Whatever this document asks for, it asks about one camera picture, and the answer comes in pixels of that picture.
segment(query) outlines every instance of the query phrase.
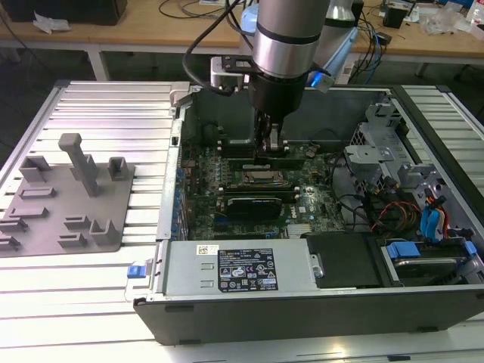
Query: power supply label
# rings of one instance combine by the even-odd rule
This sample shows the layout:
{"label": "power supply label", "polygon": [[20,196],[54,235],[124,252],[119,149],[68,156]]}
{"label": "power supply label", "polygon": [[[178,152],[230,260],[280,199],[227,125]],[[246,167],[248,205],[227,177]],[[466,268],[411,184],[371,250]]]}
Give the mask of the power supply label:
{"label": "power supply label", "polygon": [[219,290],[223,293],[278,290],[272,248],[219,250]]}

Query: gray floor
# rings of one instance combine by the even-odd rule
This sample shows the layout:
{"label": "gray floor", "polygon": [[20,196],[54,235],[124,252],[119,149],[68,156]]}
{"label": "gray floor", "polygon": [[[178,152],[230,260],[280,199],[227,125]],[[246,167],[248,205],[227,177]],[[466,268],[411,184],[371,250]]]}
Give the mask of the gray floor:
{"label": "gray floor", "polygon": [[[81,51],[36,51],[36,56],[54,75],[39,65],[30,53],[22,51],[20,56],[22,61],[19,64],[0,59],[0,166],[41,107],[56,79],[94,80],[91,66]],[[195,57],[195,70],[208,79],[209,57]],[[182,69],[180,54],[159,54],[158,60],[160,66],[153,69],[148,54],[107,54],[108,68],[114,80],[188,80]],[[484,110],[481,110],[484,107],[484,67],[467,69],[458,81],[454,76],[461,65],[431,64],[423,78],[414,75],[416,68],[416,64],[384,61],[370,84],[447,85],[484,122]],[[355,83],[363,82],[365,78],[366,75],[360,76]]]}

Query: screw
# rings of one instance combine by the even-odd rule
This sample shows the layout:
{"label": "screw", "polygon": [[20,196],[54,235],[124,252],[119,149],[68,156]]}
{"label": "screw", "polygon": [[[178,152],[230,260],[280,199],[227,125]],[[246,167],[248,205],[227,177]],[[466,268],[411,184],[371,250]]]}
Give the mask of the screw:
{"label": "screw", "polygon": [[323,277],[323,270],[319,266],[312,266],[312,272],[315,274],[315,278]]}

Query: plastic bag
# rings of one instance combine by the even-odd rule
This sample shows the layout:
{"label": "plastic bag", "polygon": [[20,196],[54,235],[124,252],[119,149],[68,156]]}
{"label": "plastic bag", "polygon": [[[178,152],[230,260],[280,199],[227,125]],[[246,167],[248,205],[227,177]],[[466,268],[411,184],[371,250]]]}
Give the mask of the plastic bag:
{"label": "plastic bag", "polygon": [[469,12],[471,25],[484,24],[484,0],[476,0]]}
{"label": "plastic bag", "polygon": [[458,13],[461,8],[462,5],[447,2],[442,9],[430,17],[425,17],[420,24],[429,35],[454,31],[461,16]]}
{"label": "plastic bag", "polygon": [[38,15],[34,13],[36,19],[33,21],[33,25],[37,26],[43,32],[47,34],[52,34],[52,30],[58,30],[66,32],[70,30],[69,23],[67,20],[62,19],[51,19],[50,17],[43,17],[42,15]]}

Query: white label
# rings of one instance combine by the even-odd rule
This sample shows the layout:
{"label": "white label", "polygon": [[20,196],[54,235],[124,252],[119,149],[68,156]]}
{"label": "white label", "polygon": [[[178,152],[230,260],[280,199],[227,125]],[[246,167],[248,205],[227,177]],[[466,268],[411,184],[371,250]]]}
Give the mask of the white label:
{"label": "white label", "polygon": [[216,255],[219,251],[218,244],[198,244],[197,255]]}

